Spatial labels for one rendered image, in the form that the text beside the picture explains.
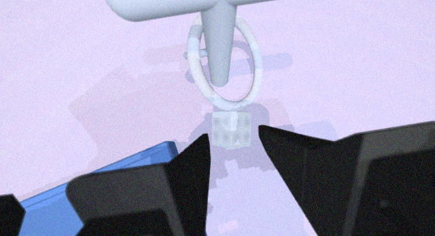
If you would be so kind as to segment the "light grey metal ring with small square tab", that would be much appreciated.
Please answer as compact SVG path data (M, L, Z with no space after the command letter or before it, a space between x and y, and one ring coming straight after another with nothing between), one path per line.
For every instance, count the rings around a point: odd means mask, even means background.
M195 84L202 95L225 112L212 113L212 144L227 149L251 146L251 113L239 112L256 99L263 80L263 59L258 41L245 20L236 16L235 27L246 39L254 62L254 79L249 93L240 101L221 97L211 86L202 67L200 40L203 33L201 15L194 19L187 36L187 60Z

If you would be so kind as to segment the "blue tray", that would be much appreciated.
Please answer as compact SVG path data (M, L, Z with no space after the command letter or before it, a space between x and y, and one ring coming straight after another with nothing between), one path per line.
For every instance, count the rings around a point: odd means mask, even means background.
M168 163L178 154L175 142L165 141L90 173ZM26 213L19 236L75 236L81 230L83 222L66 197L68 182L20 201Z

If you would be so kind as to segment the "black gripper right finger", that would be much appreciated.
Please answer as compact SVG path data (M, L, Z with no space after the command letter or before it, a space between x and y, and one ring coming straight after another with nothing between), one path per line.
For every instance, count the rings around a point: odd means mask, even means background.
M336 141L263 124L259 138L317 236L351 236L370 161L435 148L435 121Z

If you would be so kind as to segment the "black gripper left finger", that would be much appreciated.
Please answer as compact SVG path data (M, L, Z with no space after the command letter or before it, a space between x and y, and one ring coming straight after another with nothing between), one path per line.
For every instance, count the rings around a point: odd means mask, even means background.
M162 209L174 236L205 236L210 168L203 133L168 163L84 174L71 179L65 193L83 225L90 218Z

